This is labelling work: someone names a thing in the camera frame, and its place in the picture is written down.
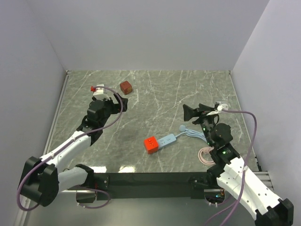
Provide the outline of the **red cube socket adapter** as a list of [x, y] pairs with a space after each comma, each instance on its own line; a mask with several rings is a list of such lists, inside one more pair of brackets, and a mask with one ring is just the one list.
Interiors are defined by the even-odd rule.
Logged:
[[143, 141], [143, 144], [147, 154], [153, 154], [158, 151], [159, 145], [157, 139], [154, 136], [145, 139]]

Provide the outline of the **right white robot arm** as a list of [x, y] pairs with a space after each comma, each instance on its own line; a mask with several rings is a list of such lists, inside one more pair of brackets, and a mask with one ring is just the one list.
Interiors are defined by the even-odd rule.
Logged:
[[206, 182], [212, 188], [220, 187], [236, 201], [230, 206], [233, 214], [241, 204], [252, 216], [257, 226], [291, 226], [294, 206], [289, 199], [281, 199], [271, 191], [247, 166], [247, 158], [233, 148], [231, 128], [215, 118], [222, 112], [229, 113], [227, 104], [215, 103], [214, 107], [199, 104], [198, 108], [183, 105], [184, 121], [196, 118], [207, 144], [214, 165], [207, 170]]

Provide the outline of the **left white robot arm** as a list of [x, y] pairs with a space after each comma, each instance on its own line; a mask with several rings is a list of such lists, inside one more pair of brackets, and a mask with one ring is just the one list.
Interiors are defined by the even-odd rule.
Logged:
[[38, 206], [46, 207], [53, 202], [59, 193], [79, 186], [98, 193], [94, 170], [83, 164], [65, 171], [64, 168], [79, 152], [92, 146], [108, 128], [107, 120], [111, 115], [120, 116], [127, 111], [128, 99], [114, 93], [115, 104], [111, 98], [102, 100], [92, 98], [87, 114], [70, 138], [55, 150], [39, 158], [30, 157], [24, 164], [17, 189], [17, 205], [22, 210], [20, 197], [24, 196]]

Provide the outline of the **dark red cube adapter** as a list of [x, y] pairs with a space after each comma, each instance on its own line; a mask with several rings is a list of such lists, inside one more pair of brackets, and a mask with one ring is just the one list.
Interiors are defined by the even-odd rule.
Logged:
[[128, 81], [120, 83], [120, 89], [125, 95], [133, 91], [132, 85]]

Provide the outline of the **blue power strip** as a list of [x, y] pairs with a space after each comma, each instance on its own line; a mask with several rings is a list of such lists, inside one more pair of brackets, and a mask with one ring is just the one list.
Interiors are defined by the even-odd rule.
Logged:
[[157, 140], [158, 143], [158, 149], [162, 149], [176, 141], [176, 136], [174, 134], [169, 134], [165, 137], [162, 137]]

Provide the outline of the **black base beam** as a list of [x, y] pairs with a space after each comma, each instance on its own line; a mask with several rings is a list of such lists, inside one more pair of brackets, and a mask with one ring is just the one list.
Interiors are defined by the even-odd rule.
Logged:
[[204, 199], [205, 190], [220, 190], [216, 179], [206, 172], [95, 173], [94, 178], [92, 188], [108, 192], [112, 199]]

